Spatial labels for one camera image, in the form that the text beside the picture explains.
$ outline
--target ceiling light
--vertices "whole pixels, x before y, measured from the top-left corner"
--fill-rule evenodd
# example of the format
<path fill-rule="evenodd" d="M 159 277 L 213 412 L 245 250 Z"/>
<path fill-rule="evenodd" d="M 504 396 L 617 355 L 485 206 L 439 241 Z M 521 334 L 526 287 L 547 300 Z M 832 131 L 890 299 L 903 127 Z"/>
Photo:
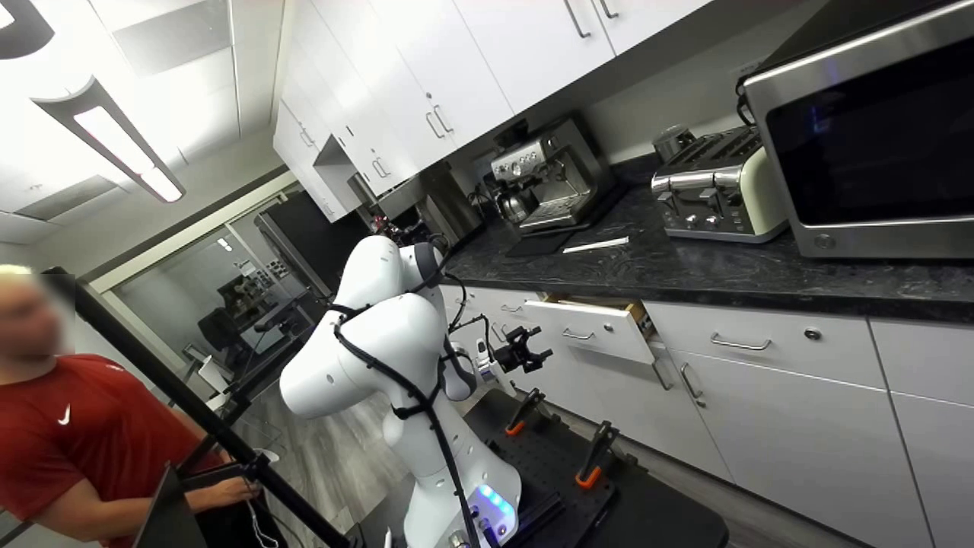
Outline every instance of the ceiling light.
<path fill-rule="evenodd" d="M 27 57 L 49 44 L 51 25 L 30 0 L 0 0 L 0 57 Z"/>
<path fill-rule="evenodd" d="M 121 105 L 101 87 L 101 81 L 92 81 L 80 97 L 69 99 L 32 104 L 46 109 L 51 118 L 57 118 L 69 134 L 75 134 L 111 164 L 101 169 L 105 178 L 134 178 L 161 202 L 182 199 L 182 187 L 173 182 L 169 168 L 132 124 Z"/>
<path fill-rule="evenodd" d="M 6 12 L 6 6 L 0 2 L 0 31 L 16 25 L 16 17 Z"/>
<path fill-rule="evenodd" d="M 140 172 L 144 182 L 163 202 L 178 202 L 182 199 L 182 187 L 161 169 L 147 169 Z"/>
<path fill-rule="evenodd" d="M 134 172 L 153 169 L 153 159 L 125 134 L 125 127 L 103 109 L 85 109 L 74 115 L 95 140 L 101 140 L 118 160 L 125 160 Z"/>

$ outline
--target granite countertop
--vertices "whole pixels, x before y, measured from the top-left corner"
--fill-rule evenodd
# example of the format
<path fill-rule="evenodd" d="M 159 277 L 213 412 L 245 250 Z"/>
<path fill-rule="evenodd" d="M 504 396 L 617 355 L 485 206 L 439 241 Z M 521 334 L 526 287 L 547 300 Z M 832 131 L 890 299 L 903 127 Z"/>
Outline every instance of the granite countertop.
<path fill-rule="evenodd" d="M 522 237 L 490 220 L 451 256 L 446 274 L 561 296 L 974 322 L 974 263 L 812 263 L 792 234 L 765 247 L 670 241 L 639 178 L 624 172 L 630 191 L 591 229 L 626 232 L 630 247 L 563 256 L 567 237 Z"/>

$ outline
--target ceiling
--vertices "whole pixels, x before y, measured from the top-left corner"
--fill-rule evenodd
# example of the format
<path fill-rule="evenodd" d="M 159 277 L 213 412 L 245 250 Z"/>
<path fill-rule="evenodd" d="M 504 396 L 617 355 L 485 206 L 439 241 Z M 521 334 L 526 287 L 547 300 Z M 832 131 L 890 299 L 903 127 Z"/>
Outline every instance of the ceiling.
<path fill-rule="evenodd" d="M 0 244 L 30 244 L 69 220 L 95 217 L 118 191 L 140 191 L 32 105 L 37 97 L 74 97 L 96 77 L 175 172 L 271 124 L 283 0 L 32 6 L 55 40 L 27 57 L 0 61 Z"/>

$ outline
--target toaster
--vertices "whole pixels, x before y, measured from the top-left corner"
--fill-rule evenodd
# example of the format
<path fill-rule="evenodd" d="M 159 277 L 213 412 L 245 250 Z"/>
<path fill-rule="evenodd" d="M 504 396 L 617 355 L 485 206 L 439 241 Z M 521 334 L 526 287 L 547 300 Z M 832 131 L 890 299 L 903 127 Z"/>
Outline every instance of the toaster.
<path fill-rule="evenodd" d="M 695 136 L 651 176 L 670 237 L 767 244 L 788 222 L 779 178 L 751 127 Z"/>

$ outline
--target cabinet handle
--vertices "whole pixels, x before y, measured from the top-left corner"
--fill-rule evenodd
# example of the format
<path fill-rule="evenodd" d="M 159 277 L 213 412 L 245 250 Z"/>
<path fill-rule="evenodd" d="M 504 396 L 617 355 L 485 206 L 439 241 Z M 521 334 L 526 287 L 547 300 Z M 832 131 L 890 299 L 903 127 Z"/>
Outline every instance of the cabinet handle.
<path fill-rule="evenodd" d="M 705 393 L 690 381 L 690 374 L 687 374 L 687 363 L 684 363 L 684 367 L 680 370 L 680 378 L 681 378 L 681 384 L 687 387 L 687 393 L 695 396 L 695 404 L 696 408 L 705 408 Z"/>
<path fill-rule="evenodd" d="M 382 168 L 381 159 L 372 159 L 372 168 L 375 168 L 376 176 L 391 178 L 391 169 Z"/>
<path fill-rule="evenodd" d="M 598 339 L 593 331 L 586 331 L 586 334 L 577 331 L 574 334 L 571 327 L 561 327 L 561 334 L 569 339 L 569 341 L 593 341 Z"/>
<path fill-rule="evenodd" d="M 433 105 L 433 112 L 435 112 L 439 124 L 442 124 L 446 134 L 452 134 L 452 127 L 444 120 L 442 105 Z"/>
<path fill-rule="evenodd" d="M 586 40 L 591 32 L 580 27 L 580 22 L 577 22 L 577 15 L 574 15 L 574 9 L 571 9 L 571 0 L 563 0 L 563 2 L 567 2 L 567 12 L 569 12 L 571 25 L 574 25 L 574 32 L 577 32 L 580 40 Z"/>
<path fill-rule="evenodd" d="M 605 17 L 617 17 L 620 12 L 613 12 L 608 0 L 600 0 Z"/>
<path fill-rule="evenodd" d="M 512 313 L 512 316 L 522 316 L 522 308 L 512 308 L 512 304 L 500 304 L 500 311 Z"/>
<path fill-rule="evenodd" d="M 433 109 L 426 112 L 426 124 L 428 124 L 428 131 L 439 136 L 439 140 L 444 140 L 444 134 L 435 127 L 435 120 L 433 120 Z"/>
<path fill-rule="evenodd" d="M 653 363 L 651 370 L 656 374 L 659 387 L 670 393 L 673 384 L 664 378 L 659 363 Z"/>
<path fill-rule="evenodd" d="M 772 347 L 772 341 L 748 344 L 748 341 L 730 341 L 730 339 L 725 339 L 725 334 L 717 334 L 717 331 L 712 331 L 708 341 L 712 341 L 715 347 L 726 347 L 726 349 L 739 349 L 739 353 L 765 353 L 765 349 Z"/>

